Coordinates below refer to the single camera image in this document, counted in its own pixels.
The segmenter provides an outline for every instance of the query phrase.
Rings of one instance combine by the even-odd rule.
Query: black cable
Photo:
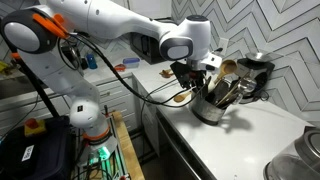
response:
[[[168,83],[166,83],[166,84],[164,84],[164,85],[156,88],[155,90],[153,90],[153,91],[151,91],[149,94],[147,94],[146,98],[148,98],[151,94],[153,94],[153,93],[157,92],[158,90],[166,87],[167,85],[173,83],[173,82],[176,81],[176,80],[177,80],[177,79],[174,79],[174,80],[169,81]],[[143,110],[144,110],[144,106],[145,106],[145,105],[146,105],[146,101],[143,101],[143,104],[142,104],[142,107],[141,107],[141,112],[140,112],[140,124],[142,125],[142,127],[144,127],[143,124],[142,124],[142,114],[143,114]],[[142,162],[144,161],[144,139],[142,140],[142,160],[141,160],[141,161],[142,161]]]
[[[106,173],[107,179],[112,180],[112,176],[111,176],[106,170],[102,169],[101,166],[100,166],[100,168],[92,168],[92,169],[91,169],[91,172],[92,172],[93,170],[97,170],[98,172],[99,172],[99,171],[103,171],[104,173]],[[86,170],[83,170],[82,172],[80,172],[80,173],[78,173],[76,176],[74,176],[74,177],[72,178],[72,180],[80,177],[82,174],[84,174],[84,173],[86,173],[86,172],[87,172],[87,169],[86,169]]]
[[[267,91],[265,91],[265,90],[262,90],[262,91],[261,91],[260,96],[261,96],[261,97],[260,97],[261,101],[268,101],[269,98],[270,98],[269,93],[268,93]]]
[[[7,131],[0,139],[0,141],[2,141],[15,127],[17,127],[23,120],[24,118],[26,118],[36,107],[37,107],[37,104],[38,104],[38,100],[39,100],[39,95],[37,94],[37,99],[36,99],[36,103],[35,105],[33,106],[33,108],[25,115],[23,116],[15,125],[13,125],[9,131]]]
[[[96,52],[101,58],[102,60],[106,63],[106,65],[109,67],[109,69],[112,71],[112,73],[117,77],[117,79],[135,96],[137,96],[138,98],[142,99],[143,101],[146,101],[148,103],[151,104],[155,104],[155,105],[162,105],[162,106],[166,106],[166,107],[171,107],[171,108],[180,108],[183,107],[185,105],[187,105],[188,103],[190,103],[194,98],[191,99],[191,101],[189,101],[186,104],[180,105],[180,106],[171,106],[171,105],[166,105],[163,102],[158,102],[158,101],[154,101],[151,99],[148,99],[142,95],[140,95],[139,93],[137,93],[134,89],[132,89],[123,79],[122,77],[119,75],[119,73],[113,68],[113,65],[110,63],[110,61],[104,56],[104,54],[100,51],[100,49],[93,43],[91,42],[87,37],[78,34],[78,36],[82,37],[83,39],[85,39],[88,43],[90,43],[90,45],[83,41],[81,38],[77,37],[76,35],[70,34],[70,36],[76,38],[77,40],[81,41],[82,43],[84,43],[85,45],[87,45],[90,49],[92,49],[94,52]]]
[[[99,174],[100,169],[102,169],[101,156],[100,156],[100,154],[99,154],[98,166],[100,166],[100,168],[97,170],[97,173],[96,173],[92,178],[95,178],[95,177]]]
[[[62,54],[62,50],[61,50],[60,43],[61,43],[61,38],[58,39],[57,45],[58,45],[59,55],[60,55],[62,61],[63,61],[63,62],[66,64],[66,66],[68,66],[71,70],[74,70],[74,71],[78,70],[79,67],[78,67],[78,68],[72,67],[72,66],[70,66],[70,65],[67,63],[66,59],[64,58],[64,56],[63,56],[63,54]]]
[[[112,166],[113,166],[113,170],[112,170],[112,177],[114,177],[114,175],[116,174],[116,152],[113,152],[113,156],[112,156]]]
[[[67,40],[67,39],[65,39],[65,41],[67,42],[67,44],[68,44],[68,46],[74,51],[74,49],[73,49],[73,45],[71,45],[70,43],[72,43],[71,41],[69,41],[69,40]],[[77,62],[77,65],[74,65],[74,64],[72,64],[72,65],[74,65],[75,66],[75,68],[78,70],[79,68],[80,68],[80,66],[81,66],[81,58],[75,58],[74,59],[76,62]]]
[[[85,139],[82,140],[81,149],[80,149],[80,151],[79,151],[79,153],[78,153],[78,155],[77,155],[77,157],[76,157],[76,159],[75,159],[75,161],[74,161],[73,167],[76,167],[78,161],[80,160],[80,158],[81,158],[81,156],[82,156],[82,154],[83,154],[83,151],[84,151],[84,149],[86,148],[87,142],[88,142],[88,140],[85,140]]]

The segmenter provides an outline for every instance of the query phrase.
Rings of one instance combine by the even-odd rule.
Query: floor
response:
[[[142,171],[146,180],[193,180],[173,150],[142,165]]]
[[[144,133],[130,135],[146,180],[193,180],[186,165],[167,143],[158,157]]]

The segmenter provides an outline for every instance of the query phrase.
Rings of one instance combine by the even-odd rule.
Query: kitchen cabinet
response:
[[[61,96],[51,98],[51,102],[55,106],[59,115],[64,115],[69,112],[69,107]],[[0,110],[0,134],[5,134],[13,125],[33,109],[35,103],[36,102],[21,104],[17,102],[10,105],[10,109]],[[39,97],[37,106],[24,119],[46,119],[50,117],[52,117],[50,111]]]
[[[171,0],[129,0],[129,9],[152,19],[168,18]]]
[[[131,77],[124,78],[124,81],[133,87]],[[100,109],[104,112],[104,105],[107,105],[108,112],[120,111],[124,123],[131,132],[139,127],[135,113],[135,99],[133,94],[124,87],[119,81],[112,81],[105,84],[97,85],[100,92]]]
[[[138,92],[143,96],[147,96],[147,91],[143,86],[138,83]],[[143,100],[140,100],[140,112],[143,106]],[[153,149],[158,156],[161,154],[161,146],[165,144],[165,139],[160,136],[161,131],[159,130],[158,118],[156,116],[157,108],[156,105],[145,103],[142,113],[139,115],[139,118],[142,119],[142,124],[144,126],[144,131],[148,137]]]

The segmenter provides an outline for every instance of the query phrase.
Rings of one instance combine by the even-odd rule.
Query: red emergency stop button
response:
[[[28,126],[30,129],[36,129],[36,128],[39,127],[39,124],[38,124],[37,120],[34,119],[34,118],[28,119],[28,120],[24,123],[24,125]]]

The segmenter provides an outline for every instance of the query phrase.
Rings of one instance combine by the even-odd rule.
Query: wire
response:
[[[81,149],[80,149],[80,151],[79,151],[79,153],[78,153],[78,155],[77,155],[77,157],[76,157],[76,159],[75,159],[75,161],[74,161],[74,167],[77,165],[78,161],[80,160],[81,155],[83,154],[84,149],[86,148],[87,142],[88,142],[88,141],[87,141],[86,139],[83,139],[83,140],[82,140]]]
[[[36,103],[34,104],[33,108],[25,115],[23,116],[15,125],[13,125],[9,131],[7,131],[0,139],[0,141],[3,141],[3,139],[15,128],[17,127],[23,120],[24,118],[26,118],[38,105],[38,100],[39,100],[39,94],[37,94],[37,99],[36,99]]]
[[[269,93],[267,92],[267,91],[265,91],[265,90],[262,90],[261,91],[261,94],[260,94],[260,99],[261,99],[261,101],[268,101],[269,100],[269,98],[270,98],[270,95],[269,95]]]
[[[123,79],[122,77],[119,75],[119,73],[113,68],[113,65],[110,63],[110,61],[104,56],[104,54],[100,51],[100,49],[93,43],[91,42],[87,37],[83,36],[82,34],[69,34],[70,36],[76,38],[77,40],[81,41],[82,43],[84,43],[85,45],[87,45],[90,49],[92,49],[95,53],[97,53],[102,60],[106,63],[106,65],[109,67],[109,69],[113,72],[113,74],[117,77],[117,79],[135,96],[137,96],[138,98],[142,99],[143,101],[146,101],[148,103],[151,104],[155,104],[155,105],[162,105],[162,106],[166,106],[166,107],[171,107],[171,108],[180,108],[183,107],[185,105],[187,105],[188,103],[190,103],[195,97],[193,97],[191,99],[191,101],[189,101],[186,104],[180,105],[180,106],[171,106],[171,105],[166,105],[164,104],[164,102],[158,102],[158,101],[154,101],[151,99],[148,99],[142,95],[140,95],[138,92],[136,92],[134,89],[132,89]]]
[[[172,81],[170,81],[170,82],[168,82],[168,83],[166,83],[166,84],[158,87],[157,89],[151,91],[149,94],[147,94],[146,98],[148,98],[152,93],[160,90],[161,88],[166,87],[167,85],[173,83],[173,82],[176,81],[176,80],[177,80],[177,79],[174,79],[174,80],[172,80]],[[140,112],[140,124],[142,125],[142,127],[144,127],[143,124],[142,124],[142,114],[143,114],[143,110],[144,110],[144,106],[145,106],[145,105],[146,105],[146,101],[143,101],[143,104],[142,104],[142,107],[141,107],[141,112]],[[142,162],[143,162],[143,160],[144,160],[144,139],[142,140]]]
[[[70,66],[70,65],[67,63],[66,59],[64,58],[64,56],[63,56],[63,54],[62,54],[62,50],[61,50],[60,43],[61,43],[61,38],[58,39],[57,44],[58,44],[59,55],[60,55],[62,61],[63,61],[63,62],[66,64],[66,66],[68,66],[71,70],[74,70],[74,71],[78,70],[78,68],[79,68],[79,62],[77,61],[77,63],[78,63],[78,67],[77,67],[77,68]]]
[[[106,170],[102,169],[101,159],[99,160],[99,162],[100,162],[100,163],[98,163],[98,164],[99,164],[98,166],[100,166],[100,168],[99,168],[99,167],[97,167],[97,168],[92,168],[92,169],[90,169],[90,173],[91,173],[93,170],[97,170],[97,173],[94,175],[94,177],[96,177],[96,176],[98,175],[99,171],[102,171],[102,172],[106,173],[108,180],[109,180],[109,179],[112,180],[112,176],[111,176]],[[72,178],[72,180],[74,180],[74,179],[76,179],[76,178],[79,178],[82,174],[84,174],[84,173],[86,173],[86,172],[88,172],[88,169],[83,170],[82,172],[78,173],[76,176],[74,176],[74,177]]]
[[[114,177],[114,175],[116,174],[116,152],[113,152],[112,166],[113,166],[112,177]]]

